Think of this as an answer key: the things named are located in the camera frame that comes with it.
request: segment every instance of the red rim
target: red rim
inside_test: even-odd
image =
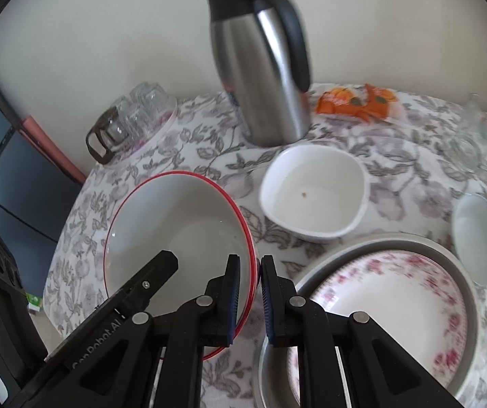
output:
[[[107,243],[109,241],[109,236],[111,234],[111,227],[113,226],[115,220],[117,219],[117,215],[119,214],[120,210],[123,208],[123,205],[126,203],[126,201],[136,192],[138,189],[152,181],[155,180],[156,178],[160,178],[161,176],[166,176],[169,174],[184,174],[188,176],[194,176],[195,178],[198,178],[202,181],[206,181],[209,185],[213,186],[220,194],[223,195],[223,197],[228,201],[228,203],[231,205],[232,210],[234,210],[234,213],[236,213],[236,216],[238,218],[238,221],[240,221],[240,225],[242,227],[243,233],[246,238],[247,242],[247,249],[248,249],[248,255],[249,255],[249,263],[250,263],[250,270],[251,270],[251,278],[250,278],[250,284],[249,284],[249,291],[247,293],[247,301],[245,304],[245,307],[243,309],[243,313],[240,317],[240,320],[238,321],[236,325],[236,331],[234,334],[234,338],[236,339],[236,336],[240,333],[242,330],[242,327],[244,326],[247,317],[249,316],[249,312],[251,311],[251,305],[253,305],[253,299],[255,298],[255,290],[256,286],[258,284],[258,267],[256,263],[256,255],[255,255],[255,249],[254,249],[254,244],[253,244],[253,238],[251,236],[251,232],[249,230],[249,227],[247,226],[247,222],[245,221],[245,218],[242,215],[242,212],[234,202],[234,200],[229,196],[228,193],[226,193],[221,187],[219,187],[215,182],[212,180],[206,178],[205,176],[202,176],[201,174],[198,173],[192,173],[192,172],[186,172],[184,170],[173,170],[171,172],[165,172],[165,173],[159,173],[156,174],[155,176],[152,176],[148,178],[147,180],[143,181],[140,183],[136,188],[133,189],[133,191],[130,192],[130,194],[124,199],[124,201],[119,205],[117,208],[117,211],[115,212],[115,216],[111,220],[111,224],[109,226],[109,229],[107,230],[107,238],[106,238],[106,243],[104,245],[104,258],[103,258],[103,267],[104,267],[104,288],[106,290],[106,296],[109,298],[109,293],[107,291],[107,283],[106,283],[106,273],[105,273],[105,266],[106,266],[106,250],[107,250]],[[210,354],[207,354],[204,356],[204,360],[212,358],[216,354],[220,353],[222,350],[224,350],[224,347],[219,347],[216,350],[212,351]]]

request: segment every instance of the black handle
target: black handle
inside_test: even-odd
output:
[[[304,33],[300,26],[296,9],[289,0],[263,1],[271,5],[278,17],[280,17],[285,36],[287,37],[292,78],[301,92],[307,92],[310,87],[310,67]],[[262,10],[264,5],[257,5],[257,7]]]
[[[100,141],[100,144],[102,145],[102,147],[105,148],[106,150],[106,153],[104,154],[104,156],[100,155],[96,150],[94,150],[92,148],[92,146],[90,145],[88,139],[90,138],[90,136],[92,134],[95,134],[96,135],[96,138],[98,138],[98,141]],[[100,131],[98,130],[97,126],[95,125],[92,129],[89,130],[89,132],[87,133],[87,138],[85,138],[85,142],[87,143],[87,149],[88,149],[88,152],[90,153],[90,155],[96,159],[96,161],[98,161],[100,164],[107,164],[109,161],[111,161],[113,159],[113,157],[115,156],[115,153],[113,153],[111,150],[109,150],[106,146],[106,144],[104,143],[104,140],[102,139],[102,137],[100,136]]]

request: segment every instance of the floral tablecloth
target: floral tablecloth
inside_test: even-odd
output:
[[[312,108],[333,85],[315,84]],[[352,86],[359,91],[362,87]],[[370,203],[355,231],[331,245],[297,239],[269,221],[258,190],[269,163],[284,149],[246,144],[234,108],[223,93],[180,100],[177,117],[138,152],[113,166],[97,165],[76,199],[58,241],[44,290],[47,316],[63,337],[106,299],[103,247],[122,200],[153,174],[189,170],[211,178],[236,200],[259,256],[274,255],[278,272],[294,278],[316,257],[357,236],[384,231],[419,234],[451,248],[454,201],[465,192],[487,198],[487,173],[460,171],[444,154],[460,106],[412,93],[395,92],[407,122],[366,124],[318,115],[302,142],[335,146],[364,162],[371,175]],[[487,407],[487,288],[478,287],[483,329],[478,360],[460,402]],[[264,335],[260,290],[250,317],[231,348],[204,363],[201,408],[253,407],[252,362]]]

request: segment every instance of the gray rimmed plate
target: gray rimmed plate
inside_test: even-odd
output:
[[[457,283],[467,312],[465,350],[459,367],[447,387],[457,398],[465,387],[468,372],[474,362],[479,337],[479,319],[473,282],[459,260],[447,249],[427,238],[406,233],[383,233],[359,238],[316,260],[297,280],[296,290],[302,296],[310,297],[327,277],[349,261],[383,250],[405,250],[432,259]],[[259,407],[299,407],[287,376],[287,351],[287,348],[272,348],[266,338],[257,351],[253,369],[253,388]]]

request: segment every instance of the orange snack package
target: orange snack package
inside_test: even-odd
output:
[[[340,114],[361,118],[367,123],[371,117],[382,121],[389,118],[403,119],[404,107],[397,96],[389,89],[366,84],[367,102],[364,103],[356,93],[346,87],[335,87],[324,92],[319,99],[317,114]]]

